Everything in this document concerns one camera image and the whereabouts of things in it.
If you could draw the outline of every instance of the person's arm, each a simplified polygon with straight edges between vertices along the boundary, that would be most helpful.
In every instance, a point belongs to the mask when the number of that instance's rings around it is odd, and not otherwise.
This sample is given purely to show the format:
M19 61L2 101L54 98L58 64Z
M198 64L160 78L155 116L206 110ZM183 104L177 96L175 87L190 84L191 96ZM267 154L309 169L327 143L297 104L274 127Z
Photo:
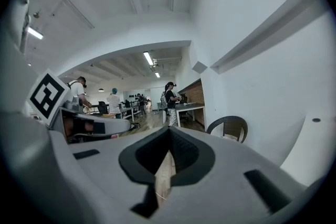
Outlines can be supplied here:
M179 97L173 97L173 96L170 96L170 100L172 100L172 101L178 101L178 100L180 100L181 98L179 98Z
M91 108L91 104L88 102L88 100L86 100L84 94L80 94L78 96L82 100L83 105L86 105L88 108Z

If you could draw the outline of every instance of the office desk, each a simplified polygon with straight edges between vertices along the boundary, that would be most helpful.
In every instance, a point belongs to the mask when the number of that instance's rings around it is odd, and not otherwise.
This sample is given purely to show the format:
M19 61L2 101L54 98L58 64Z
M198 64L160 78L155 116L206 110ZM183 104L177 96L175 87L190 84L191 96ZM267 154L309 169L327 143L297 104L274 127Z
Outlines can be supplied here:
M103 114L102 116L103 118L112 118L112 119L115 119L115 114Z
M192 115L193 115L193 121L195 121L195 112L194 112L195 109L203 109L204 127L206 128L206 123L205 123L205 105L203 105L203 104L197 104L197 103L196 104L190 104L190 105L177 104L175 106L176 116L177 116L177 124L178 124L179 127L181 127L180 112L191 110L192 111Z
M134 111L134 109L136 109L137 107L138 107L138 105L132 106L131 108L123 108L123 109L120 109L121 118L123 118L123 115L122 115L123 112L131 110L131 112L132 112L132 121L134 121L134 112L133 112L133 111Z

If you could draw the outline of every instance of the man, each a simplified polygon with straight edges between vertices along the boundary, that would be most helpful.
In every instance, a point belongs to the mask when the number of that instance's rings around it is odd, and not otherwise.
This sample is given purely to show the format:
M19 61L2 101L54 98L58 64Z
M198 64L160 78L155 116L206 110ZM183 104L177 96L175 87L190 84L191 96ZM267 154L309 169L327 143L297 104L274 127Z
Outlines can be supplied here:
M140 117L146 116L144 98L139 93L138 93L138 99L139 99L139 108L140 108L140 111L141 111Z
M72 97L79 97L83 105L86 105L88 108L91 108L91 104L86 100L85 98L85 92L84 88L86 88L86 79L84 77L79 77L77 80L72 80L69 83L69 86L71 88L71 95Z

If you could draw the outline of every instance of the dark chair backrest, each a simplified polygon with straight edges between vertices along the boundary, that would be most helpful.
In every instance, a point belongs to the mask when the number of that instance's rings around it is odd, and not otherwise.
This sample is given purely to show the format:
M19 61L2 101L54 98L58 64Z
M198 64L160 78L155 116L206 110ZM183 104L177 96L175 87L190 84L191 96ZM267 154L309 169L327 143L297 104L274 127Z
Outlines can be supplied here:
M105 104L105 102L103 101L100 101L98 102L98 110L100 113L103 113L103 114L108 114L109 112L107 111L107 106Z
M210 124L206 132L211 134L212 130L222 123L224 124L223 136L225 136L225 134L232 135L237 138L237 141L239 141L240 132L243 128L244 136L241 143L245 140L247 135L247 123L243 118L238 116L226 116L220 118Z

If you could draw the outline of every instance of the black slot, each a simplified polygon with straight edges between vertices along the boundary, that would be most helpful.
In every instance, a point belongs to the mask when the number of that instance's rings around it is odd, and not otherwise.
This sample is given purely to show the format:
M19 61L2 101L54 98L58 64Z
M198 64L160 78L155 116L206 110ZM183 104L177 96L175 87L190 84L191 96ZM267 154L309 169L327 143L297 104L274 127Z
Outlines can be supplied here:
M261 171L251 170L245 172L244 175L272 213L279 211L291 202Z
M82 151L78 153L74 153L75 159L84 159L87 157L91 157L93 155L99 154L100 152L98 150L89 150L89 151Z
M103 123L103 122L94 122L94 124L93 124L93 133L94 134L104 134L105 133L105 123Z

